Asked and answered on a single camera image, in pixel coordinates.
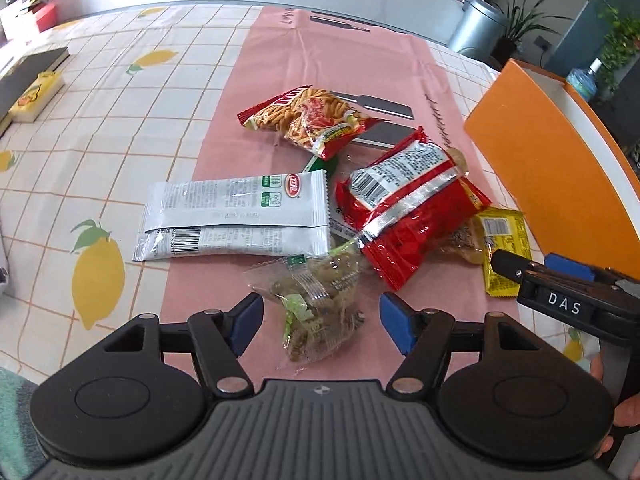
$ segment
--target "electrical outlet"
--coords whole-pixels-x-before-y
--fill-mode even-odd
[[[540,47],[543,52],[546,52],[547,50],[551,49],[551,43],[545,40],[545,38],[543,38],[542,36],[538,36],[536,38],[536,41],[533,42],[533,44],[535,46]]]

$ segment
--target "hanging vine plant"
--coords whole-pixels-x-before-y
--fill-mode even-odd
[[[607,4],[601,16],[611,24],[605,36],[605,45],[600,54],[602,69],[598,79],[613,94],[618,87],[617,70],[625,67],[640,52],[640,19],[635,16],[620,16],[620,10]]]

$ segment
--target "yellow sponge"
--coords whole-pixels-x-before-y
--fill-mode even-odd
[[[33,123],[64,83],[59,72],[40,72],[36,81],[11,107],[9,113],[13,120],[17,123]]]

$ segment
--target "green plant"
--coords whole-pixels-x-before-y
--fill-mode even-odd
[[[605,45],[600,54],[602,68],[598,72],[598,79],[613,93],[618,86],[616,71],[626,66],[640,51],[640,20],[630,15],[621,18],[620,11],[609,4],[606,4],[600,17],[609,21],[611,30],[604,37]]]
[[[542,30],[543,32],[550,32],[551,34],[559,34],[558,31],[545,27],[545,25],[542,25],[540,22],[549,18],[556,20],[570,20],[571,18],[547,14],[546,12],[538,10],[540,5],[546,1],[547,0],[538,0],[529,12],[527,12],[527,0],[522,0],[521,4],[517,4],[516,0],[507,0],[506,10],[498,6],[509,20],[504,37],[513,41],[513,43],[518,43],[525,34],[532,30]]]

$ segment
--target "red oval logo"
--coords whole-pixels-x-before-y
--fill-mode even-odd
[[[288,174],[284,181],[284,191],[292,198],[297,197],[300,193],[300,177],[295,173]]]

